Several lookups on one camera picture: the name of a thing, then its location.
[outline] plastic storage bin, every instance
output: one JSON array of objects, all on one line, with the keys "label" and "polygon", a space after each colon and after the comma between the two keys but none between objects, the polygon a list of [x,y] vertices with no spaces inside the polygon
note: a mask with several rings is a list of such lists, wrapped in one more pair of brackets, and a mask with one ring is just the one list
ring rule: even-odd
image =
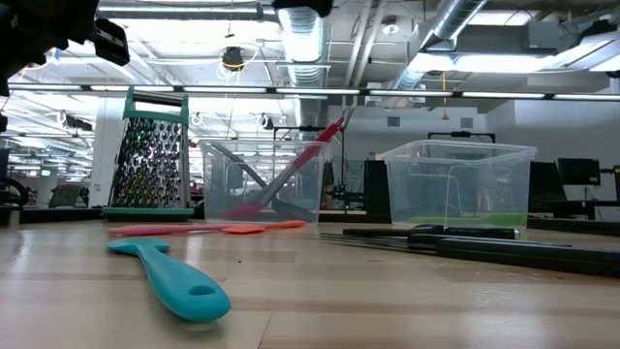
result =
[{"label": "plastic storage bin", "polygon": [[[205,218],[317,223],[323,193],[325,145],[262,141],[201,143]],[[300,165],[296,159],[304,152],[306,157],[308,153],[312,156]],[[277,181],[280,185],[271,184]]]},{"label": "plastic storage bin", "polygon": [[394,224],[525,228],[530,146],[412,142],[384,154]]}]

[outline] fluorescent light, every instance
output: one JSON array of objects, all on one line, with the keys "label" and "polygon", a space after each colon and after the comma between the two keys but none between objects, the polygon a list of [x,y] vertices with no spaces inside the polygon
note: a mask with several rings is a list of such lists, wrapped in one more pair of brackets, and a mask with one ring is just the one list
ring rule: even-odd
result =
[{"label": "fluorescent light", "polygon": [[[101,12],[118,12],[118,13],[236,13],[236,14],[255,14],[256,8],[253,7],[231,7],[222,5],[221,7],[145,7],[145,6],[102,6],[99,8]],[[274,15],[275,12],[265,9],[266,15]]]},{"label": "fluorescent light", "polygon": [[113,91],[113,92],[125,92],[129,90],[129,86],[120,85],[93,85],[90,86],[93,91]]},{"label": "fluorescent light", "polygon": [[501,99],[542,99],[544,98],[544,93],[463,92],[463,97],[501,98]]},{"label": "fluorescent light", "polygon": [[452,92],[449,91],[397,91],[397,90],[370,90],[371,96],[396,96],[396,97],[451,97]]},{"label": "fluorescent light", "polygon": [[266,93],[266,88],[261,87],[184,87],[185,92],[206,92],[206,93]]},{"label": "fluorescent light", "polygon": [[174,92],[174,87],[172,86],[136,86],[136,91],[146,91],[146,92]]},{"label": "fluorescent light", "polygon": [[79,91],[81,86],[71,84],[40,84],[40,83],[10,83],[9,89],[12,90],[63,90],[63,91]]},{"label": "fluorescent light", "polygon": [[66,160],[62,160],[62,159],[44,159],[48,162],[52,162],[52,163],[56,163],[56,164],[66,164],[67,161]]},{"label": "fluorescent light", "polygon": [[454,70],[472,73],[534,73],[548,61],[530,55],[467,54],[454,63]]},{"label": "fluorescent light", "polygon": [[337,95],[358,95],[359,90],[353,88],[276,88],[276,93],[281,94],[337,94]]},{"label": "fluorescent light", "polygon": [[41,169],[41,166],[11,166],[9,165],[9,168],[11,168],[12,170],[18,170],[18,171],[37,171]]},{"label": "fluorescent light", "polygon": [[620,95],[597,94],[556,94],[554,100],[560,101],[610,101],[620,102]]},{"label": "fluorescent light", "polygon": [[254,156],[256,153],[246,152],[246,151],[234,151],[232,154],[238,155],[238,156]]}]

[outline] wooden table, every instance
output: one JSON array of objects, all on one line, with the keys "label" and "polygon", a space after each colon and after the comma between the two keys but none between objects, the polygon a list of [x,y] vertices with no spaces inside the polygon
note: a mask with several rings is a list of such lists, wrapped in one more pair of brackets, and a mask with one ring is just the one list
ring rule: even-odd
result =
[{"label": "wooden table", "polygon": [[[107,227],[0,232],[0,348],[620,347],[618,280],[318,238],[344,225],[166,238],[232,299],[224,319],[190,324],[157,301],[138,259],[106,251]],[[620,249],[618,238],[529,237]]]}]

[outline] black monitor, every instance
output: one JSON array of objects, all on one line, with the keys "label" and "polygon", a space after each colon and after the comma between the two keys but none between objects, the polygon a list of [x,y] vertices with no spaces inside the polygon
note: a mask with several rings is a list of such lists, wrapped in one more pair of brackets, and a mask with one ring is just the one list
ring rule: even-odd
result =
[{"label": "black monitor", "polygon": [[567,200],[555,163],[532,162],[530,165],[530,198],[536,202]]},{"label": "black monitor", "polygon": [[601,185],[601,166],[594,159],[558,159],[564,185]]}]

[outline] computer monitor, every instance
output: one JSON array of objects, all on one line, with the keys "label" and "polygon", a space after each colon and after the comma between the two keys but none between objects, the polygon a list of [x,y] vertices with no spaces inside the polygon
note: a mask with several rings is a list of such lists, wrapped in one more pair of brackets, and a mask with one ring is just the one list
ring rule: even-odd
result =
[{"label": "computer monitor", "polygon": [[594,159],[558,159],[564,185],[601,185],[601,166]]}]

